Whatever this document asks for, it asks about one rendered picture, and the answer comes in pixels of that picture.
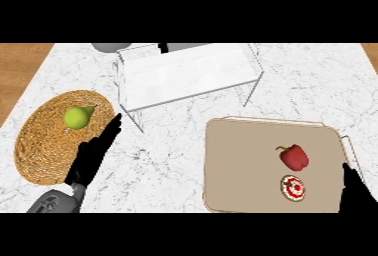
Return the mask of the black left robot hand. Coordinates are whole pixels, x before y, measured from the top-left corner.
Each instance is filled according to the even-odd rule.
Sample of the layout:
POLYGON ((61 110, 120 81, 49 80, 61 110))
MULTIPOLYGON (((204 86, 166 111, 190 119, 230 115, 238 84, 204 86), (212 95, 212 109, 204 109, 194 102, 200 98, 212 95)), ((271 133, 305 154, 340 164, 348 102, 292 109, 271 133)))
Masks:
POLYGON ((82 142, 79 145, 77 157, 66 178, 66 183, 70 186, 80 184, 88 187, 92 183, 107 151, 111 148, 120 132, 122 114, 117 114, 108 123, 103 134, 98 137, 94 137, 89 142, 82 142))

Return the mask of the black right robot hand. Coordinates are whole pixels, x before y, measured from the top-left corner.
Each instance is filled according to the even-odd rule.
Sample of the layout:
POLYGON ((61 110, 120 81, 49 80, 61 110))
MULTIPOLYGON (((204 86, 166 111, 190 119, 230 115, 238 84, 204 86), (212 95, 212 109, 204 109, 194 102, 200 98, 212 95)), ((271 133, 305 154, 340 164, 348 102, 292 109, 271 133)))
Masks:
POLYGON ((342 214, 378 214, 378 201, 361 179, 358 171, 343 164, 345 189, 340 202, 342 214))

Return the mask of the beige tray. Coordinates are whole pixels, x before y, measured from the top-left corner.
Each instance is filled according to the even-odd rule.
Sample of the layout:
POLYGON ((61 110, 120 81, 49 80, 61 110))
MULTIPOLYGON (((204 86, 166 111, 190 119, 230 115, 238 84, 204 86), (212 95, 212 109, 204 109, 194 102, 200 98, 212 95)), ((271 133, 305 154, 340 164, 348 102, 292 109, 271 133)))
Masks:
POLYGON ((204 204, 215 212, 336 213, 345 189, 343 164, 359 167, 351 138, 321 123, 215 118, 206 128, 204 204), (278 146, 297 144, 309 166, 293 171, 278 146), (306 197, 290 201, 281 179, 302 179, 306 197))

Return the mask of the round wicker placemat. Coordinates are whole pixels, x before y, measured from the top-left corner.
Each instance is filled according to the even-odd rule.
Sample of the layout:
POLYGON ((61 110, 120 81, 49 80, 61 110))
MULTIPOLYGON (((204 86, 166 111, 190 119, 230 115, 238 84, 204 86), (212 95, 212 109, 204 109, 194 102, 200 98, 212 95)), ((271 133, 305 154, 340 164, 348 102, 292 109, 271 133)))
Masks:
POLYGON ((114 117, 111 102, 91 90, 69 91, 38 108, 18 133, 14 152, 15 166, 29 182, 64 182, 80 143, 101 135, 114 117), (76 106, 95 107, 89 125, 80 130, 72 130, 64 123, 66 111, 76 106))

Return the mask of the green pear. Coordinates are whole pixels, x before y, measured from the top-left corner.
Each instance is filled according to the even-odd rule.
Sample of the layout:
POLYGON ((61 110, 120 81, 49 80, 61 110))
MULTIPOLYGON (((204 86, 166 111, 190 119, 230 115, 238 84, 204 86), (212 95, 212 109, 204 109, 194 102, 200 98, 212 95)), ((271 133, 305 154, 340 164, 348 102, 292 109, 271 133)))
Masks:
POLYGON ((70 129, 80 130, 91 122, 91 117, 95 111, 94 106, 72 107, 64 116, 66 125, 70 129))

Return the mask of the red bell pepper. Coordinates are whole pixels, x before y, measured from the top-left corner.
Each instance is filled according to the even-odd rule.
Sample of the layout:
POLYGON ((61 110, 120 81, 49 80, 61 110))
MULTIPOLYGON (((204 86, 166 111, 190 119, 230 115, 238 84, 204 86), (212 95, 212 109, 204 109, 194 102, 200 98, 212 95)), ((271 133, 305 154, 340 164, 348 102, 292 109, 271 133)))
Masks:
POLYGON ((309 157, 303 148, 294 144, 292 147, 278 146, 283 150, 280 158, 293 171, 302 171, 309 166, 309 157))

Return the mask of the grey rounded object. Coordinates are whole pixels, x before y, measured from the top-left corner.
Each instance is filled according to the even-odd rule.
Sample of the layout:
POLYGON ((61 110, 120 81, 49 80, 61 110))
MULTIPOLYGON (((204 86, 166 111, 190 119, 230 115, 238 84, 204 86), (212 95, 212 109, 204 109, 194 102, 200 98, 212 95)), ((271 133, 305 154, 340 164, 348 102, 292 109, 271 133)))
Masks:
POLYGON ((103 53, 116 53, 129 46, 131 43, 94 43, 94 48, 103 53))

